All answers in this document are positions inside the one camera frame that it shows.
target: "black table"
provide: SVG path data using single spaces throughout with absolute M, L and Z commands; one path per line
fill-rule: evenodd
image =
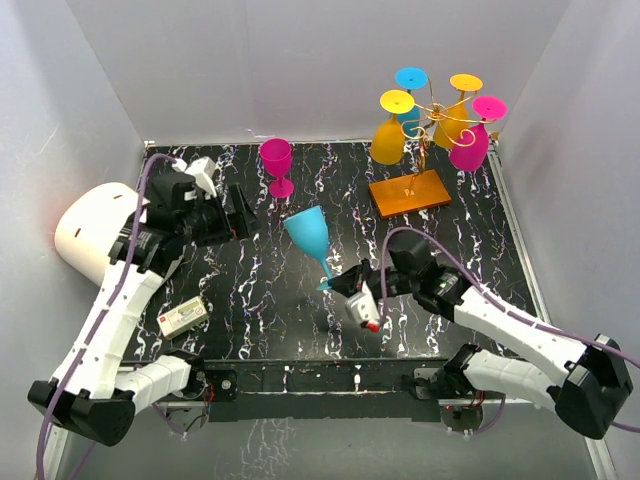
M 437 365 L 464 343 L 503 352 L 482 335 L 428 314 L 409 297 L 390 301 L 391 322 L 381 334 L 351 324 L 343 297 L 316 290 L 321 266 L 292 245 L 283 226 L 288 216 L 315 205 L 322 206 L 329 224 L 334 272 L 363 257 L 377 268 L 386 233 L 411 225 L 434 235 L 503 298 L 535 313 L 488 161 L 473 174 L 458 172 L 447 152 L 433 147 L 427 166 L 441 176 L 451 204 L 381 220 L 368 185 L 413 171 L 412 147 L 399 164 L 383 166 L 368 156 L 366 143 L 296 144 L 289 175 L 296 190 L 286 201 L 268 194 L 273 179 L 261 166 L 258 145 L 153 147 L 145 158 L 156 152 L 187 162 L 217 160 L 216 182 L 240 183 L 263 228 L 252 239 L 190 250 L 147 308 L 125 363 L 153 361 L 179 347 L 200 354 L 212 369 L 232 371 L 240 392 L 352 391 L 357 366 L 372 377 L 361 390 L 380 391 L 395 388 L 400 370 Z M 159 166 L 154 174 L 168 169 Z M 196 295 L 208 305 L 210 320 L 165 340 L 158 314 Z M 305 375 L 305 369 L 313 374 Z

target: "pink wine glass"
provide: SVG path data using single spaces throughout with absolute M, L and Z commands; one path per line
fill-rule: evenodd
M 504 118 L 509 109 L 496 97 L 478 97 L 473 101 L 473 110 L 482 120 L 495 122 Z M 475 172 L 480 168 L 484 158 L 489 151 L 489 134 L 484 127 L 484 123 L 478 123 L 469 128 L 473 134 L 464 131 L 456 145 L 451 150 L 449 160 L 458 170 L 465 172 Z
M 291 144 L 284 138 L 271 138 L 260 145 L 264 169 L 277 178 L 269 185 L 269 193 L 275 198 L 287 198 L 293 193 L 293 183 L 284 176 L 291 170 Z

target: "small white box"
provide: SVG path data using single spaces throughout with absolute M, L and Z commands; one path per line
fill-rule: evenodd
M 165 338 L 174 338 L 191 327 L 204 322 L 209 315 L 200 297 L 193 297 L 158 317 L 158 325 Z

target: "orange base plate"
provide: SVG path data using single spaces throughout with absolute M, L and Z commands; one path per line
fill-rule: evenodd
M 383 219 L 451 202 L 451 196 L 435 170 L 427 170 L 415 177 L 409 190 L 414 177 L 404 175 L 369 185 L 369 192 Z

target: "gold wire stand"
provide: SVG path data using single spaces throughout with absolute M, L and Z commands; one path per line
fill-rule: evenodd
M 421 110 L 423 115 L 422 118 L 419 118 L 418 120 L 407 120 L 401 124 L 403 127 L 403 133 L 405 123 L 410 123 L 412 125 L 416 124 L 412 127 L 412 130 L 417 131 L 417 135 L 410 136 L 405 134 L 405 137 L 409 140 L 418 141 L 419 143 L 417 159 L 418 172 L 369 184 L 369 192 L 371 193 L 378 212 L 383 219 L 403 215 L 405 213 L 417 212 L 426 208 L 440 207 L 451 203 L 451 196 L 449 195 L 449 192 L 447 192 L 447 189 L 438 176 L 438 173 L 435 170 L 426 169 L 428 156 L 427 151 L 432 142 L 432 139 L 427 133 L 427 129 L 437 125 L 445 119 L 455 120 L 466 124 L 493 123 L 492 120 L 486 120 L 485 118 L 482 120 L 469 120 L 447 115 L 447 112 L 450 109 L 474 98 L 478 94 L 477 91 L 473 92 L 473 94 L 468 97 L 465 97 L 465 91 L 460 91 L 460 98 L 458 99 L 458 102 L 450 107 L 446 107 L 442 103 L 434 100 L 431 79 L 429 79 L 429 93 L 431 95 L 431 103 L 425 106 L 415 104 L 415 106 Z M 428 123 L 425 125 L 419 125 L 424 121 L 427 121 Z M 457 140 L 451 138 L 444 129 L 442 129 L 442 132 L 454 145 L 467 147 L 476 141 L 475 134 L 468 128 L 462 130 L 460 135 L 462 136 L 465 132 L 471 135 L 471 141 L 469 143 L 459 143 Z

